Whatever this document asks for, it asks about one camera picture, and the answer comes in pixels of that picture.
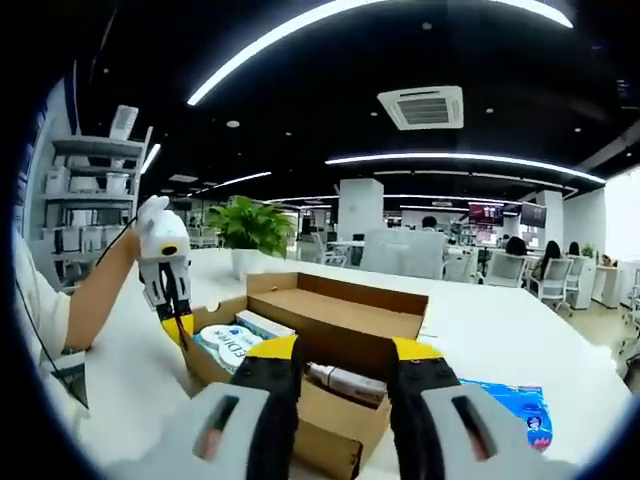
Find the ceiling light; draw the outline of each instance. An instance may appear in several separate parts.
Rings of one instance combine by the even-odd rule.
[[[508,205],[522,205],[522,202],[514,202],[511,200],[495,200],[492,198],[476,198],[476,197],[451,197],[447,195],[412,195],[412,194],[385,194],[384,198],[422,198],[429,200],[459,200],[462,202],[484,202],[484,203],[504,203]],[[320,195],[317,197],[291,197],[291,198],[274,198],[266,200],[267,203],[295,202],[304,200],[329,200],[339,198],[338,195]]]
[[[468,208],[457,207],[428,207],[424,205],[400,205],[400,208],[406,208],[410,210],[449,210],[452,212],[468,212]]]
[[[183,182],[183,183],[191,183],[195,182],[198,177],[192,177],[191,175],[182,175],[180,173],[176,173],[175,175],[169,177],[169,180],[172,182]]]
[[[588,173],[580,172],[578,170],[572,170],[570,168],[561,167],[559,165],[553,165],[551,163],[536,162],[534,160],[524,160],[521,158],[510,157],[498,157],[495,155],[480,155],[476,153],[387,153],[381,155],[367,155],[361,157],[345,157],[336,158],[333,160],[327,160],[324,162],[327,165],[340,165],[343,163],[356,163],[356,162],[370,162],[376,160],[417,160],[417,159],[431,159],[431,158],[452,158],[458,160],[480,160],[485,162],[498,162],[498,163],[510,163],[513,165],[522,165],[524,167],[540,168],[544,170],[553,170],[555,172],[566,173],[575,177],[585,178],[596,183],[605,183],[605,180],[596,177],[595,175],[589,175]]]
[[[537,13],[543,17],[553,20],[554,22],[564,25],[567,28],[573,28],[573,24],[560,10],[545,5],[544,3],[536,0],[490,0],[492,2],[504,3],[505,5],[511,5],[512,7],[522,8],[532,13]]]
[[[151,165],[151,162],[153,162],[153,160],[158,155],[158,152],[160,151],[160,147],[161,147],[161,145],[159,143],[156,143],[151,148],[151,151],[149,152],[149,155],[147,155],[147,159],[142,164],[142,168],[140,169],[140,175],[144,175],[144,173],[149,169],[149,165]]]
[[[256,173],[254,175],[249,175],[247,177],[236,178],[234,180],[229,180],[227,182],[223,182],[223,183],[221,183],[219,185],[216,185],[215,187],[211,187],[211,188],[220,188],[220,187],[224,187],[226,185],[231,185],[232,183],[244,182],[245,180],[251,180],[253,178],[258,178],[258,177],[266,177],[267,175],[271,175],[271,172]]]
[[[231,72],[240,67],[240,65],[267,48],[269,45],[276,43],[278,40],[292,34],[293,32],[332,15],[384,1],[387,0],[334,0],[333,2],[328,2],[324,5],[320,5],[319,7],[312,8],[311,10],[292,18],[291,20],[274,28],[269,33],[263,35],[252,44],[246,46],[231,60],[222,65],[222,67],[214,72],[214,74],[211,75],[207,81],[193,93],[193,95],[191,95],[187,103],[191,106],[197,105],[198,102],[202,100],[204,96],[211,91],[211,89],[213,89],[213,87],[218,85],[229,74],[231,74]]]

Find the white pillar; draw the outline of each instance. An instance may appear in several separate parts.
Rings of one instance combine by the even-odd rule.
[[[327,229],[327,225],[324,221],[324,215],[326,210],[313,210],[313,222],[316,228],[322,228],[323,230]]]
[[[544,190],[536,195],[538,205],[547,207],[547,221],[540,237],[540,246],[546,247],[547,242],[554,240],[564,245],[564,201],[562,193]]]
[[[338,238],[383,228],[384,185],[371,178],[342,180],[338,203]]]
[[[510,237],[520,236],[520,216],[505,216],[504,226],[502,227],[502,234],[507,234]]]

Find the desk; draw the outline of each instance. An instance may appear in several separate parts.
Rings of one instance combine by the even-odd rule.
[[[591,299],[607,308],[618,308],[620,303],[620,270],[617,267],[596,266]]]
[[[334,247],[364,248],[364,240],[335,240],[333,242],[327,242],[327,245],[333,245]]]
[[[192,304],[215,308],[244,293],[228,250],[191,252]],[[429,295],[420,339],[441,348],[463,378],[540,385],[553,421],[545,456],[584,464],[629,404],[610,362],[523,289],[451,283],[272,259],[272,271],[302,271],[379,288]],[[137,267],[86,355],[92,418],[84,429],[99,463],[137,458],[159,438],[163,421],[184,406],[188,376],[178,347],[142,297]],[[380,442],[360,478],[397,475],[392,435]],[[294,478],[302,477],[296,473]]]

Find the display screen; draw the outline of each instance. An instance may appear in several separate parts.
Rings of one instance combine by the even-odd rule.
[[[469,202],[469,223],[502,226],[504,224],[504,205]]]
[[[547,207],[534,205],[532,203],[522,204],[522,213],[520,214],[520,223],[530,227],[544,228],[547,221]]]

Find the product box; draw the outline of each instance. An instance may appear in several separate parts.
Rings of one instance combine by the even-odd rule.
[[[392,336],[416,338],[428,297],[303,273],[249,275],[247,296],[196,309],[195,331],[230,324],[249,310],[296,331],[307,361],[385,379]],[[199,383],[228,382],[231,375],[192,339],[183,351]],[[355,478],[389,425],[388,398],[367,407],[303,378],[294,454],[337,479]]]

